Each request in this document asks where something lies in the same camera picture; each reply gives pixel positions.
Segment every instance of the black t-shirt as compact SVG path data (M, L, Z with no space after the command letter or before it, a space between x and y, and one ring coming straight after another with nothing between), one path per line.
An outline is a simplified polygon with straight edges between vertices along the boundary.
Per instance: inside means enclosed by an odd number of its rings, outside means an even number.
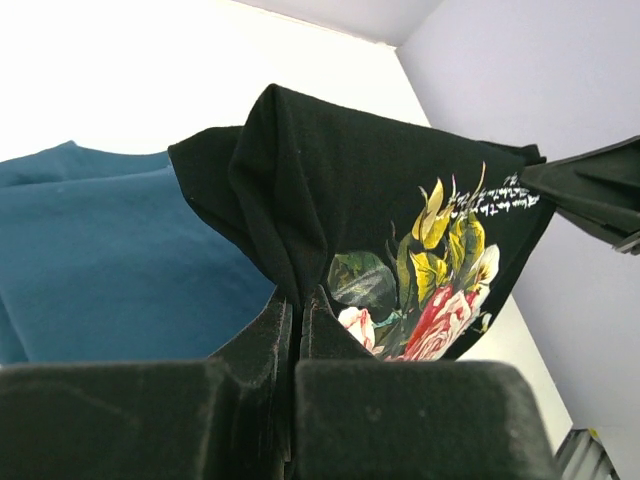
M457 358L502 308L553 205L515 148L272 85L243 127L169 148L185 198L300 310L316 285L383 359Z

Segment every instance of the garment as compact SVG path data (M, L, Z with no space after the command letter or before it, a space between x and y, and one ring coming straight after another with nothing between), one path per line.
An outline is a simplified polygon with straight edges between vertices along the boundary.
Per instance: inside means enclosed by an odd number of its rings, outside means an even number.
M204 358L273 291L185 204L165 153L0 163L0 363Z
M500 311L554 207L535 146L458 137L275 85L242 128L169 148L183 194L300 311L325 287L382 359L457 358Z

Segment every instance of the floral print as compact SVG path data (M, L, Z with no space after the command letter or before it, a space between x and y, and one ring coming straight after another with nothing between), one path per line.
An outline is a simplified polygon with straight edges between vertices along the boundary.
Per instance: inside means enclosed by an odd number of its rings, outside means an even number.
M500 249L485 246L485 231L473 212L482 186L455 211L455 178L444 203L444 185L420 193L425 206L400 241L395 228L386 250L389 268L370 252L336 255L327 285L349 305L340 323L367 350L384 360L437 360L478 319L484 333L491 315L482 312L500 268Z

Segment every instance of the pink flower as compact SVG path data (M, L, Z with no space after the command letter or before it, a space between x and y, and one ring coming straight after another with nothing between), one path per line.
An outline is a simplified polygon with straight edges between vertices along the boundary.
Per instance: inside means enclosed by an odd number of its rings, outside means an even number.
M471 325L473 319L473 304L475 294L465 297L459 291L451 296L444 306L437 312L428 329L402 355L403 360L438 360L460 335Z
M371 316L366 308L359 310L356 307L349 307L340 312L338 321L364 348L373 352L376 337Z

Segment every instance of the blue t-shirt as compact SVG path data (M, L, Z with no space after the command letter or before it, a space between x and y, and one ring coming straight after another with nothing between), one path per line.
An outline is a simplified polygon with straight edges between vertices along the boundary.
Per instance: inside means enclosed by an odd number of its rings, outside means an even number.
M0 364L205 357L272 291L166 153L68 142L0 163Z

